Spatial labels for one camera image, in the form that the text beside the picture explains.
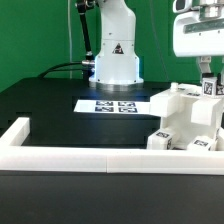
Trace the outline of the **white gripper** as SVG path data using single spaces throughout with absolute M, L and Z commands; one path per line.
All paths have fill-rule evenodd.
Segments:
M 173 50 L 177 57 L 197 57 L 200 79 L 213 77 L 210 56 L 222 57 L 218 84 L 224 84 L 224 15 L 200 21 L 199 13 L 191 11 L 178 15 L 173 25 Z

